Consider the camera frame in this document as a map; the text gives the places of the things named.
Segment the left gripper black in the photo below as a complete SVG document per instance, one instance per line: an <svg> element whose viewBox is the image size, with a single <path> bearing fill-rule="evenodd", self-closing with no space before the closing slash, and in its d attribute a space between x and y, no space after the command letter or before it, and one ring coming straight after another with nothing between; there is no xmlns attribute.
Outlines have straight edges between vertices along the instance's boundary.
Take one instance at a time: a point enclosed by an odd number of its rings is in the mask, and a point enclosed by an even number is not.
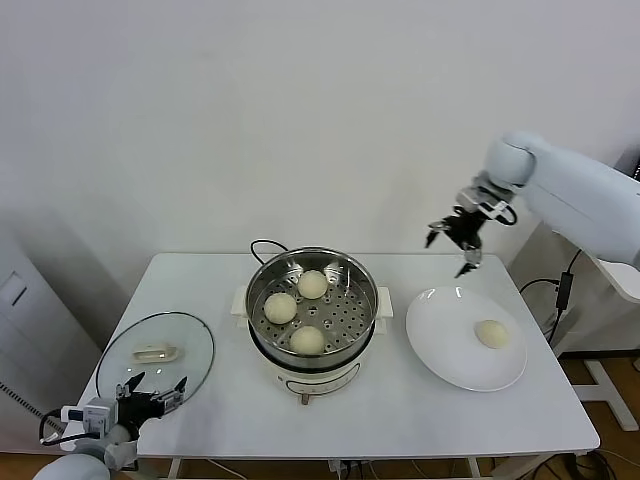
<svg viewBox="0 0 640 480"><path fill-rule="evenodd" d="M188 377L183 377L172 389L158 395L158 400L150 393L134 393L144 379L140 372L130 377L124 384L116 386L119 425L125 428L141 428L147 420L160 419L183 404Z"/></svg>

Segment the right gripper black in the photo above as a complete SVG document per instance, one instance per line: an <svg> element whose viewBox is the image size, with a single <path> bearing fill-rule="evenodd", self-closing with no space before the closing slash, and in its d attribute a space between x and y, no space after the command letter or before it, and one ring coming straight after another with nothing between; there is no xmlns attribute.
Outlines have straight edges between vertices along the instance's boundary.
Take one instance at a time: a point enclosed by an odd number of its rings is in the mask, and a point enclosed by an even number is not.
<svg viewBox="0 0 640 480"><path fill-rule="evenodd" d="M458 246L463 248L464 263L456 274L460 278L481 265L481 246L479 231L484 225L484 214L480 211L468 212L457 209L453 215L428 225L425 246L429 247L440 233L444 233Z"/></svg>

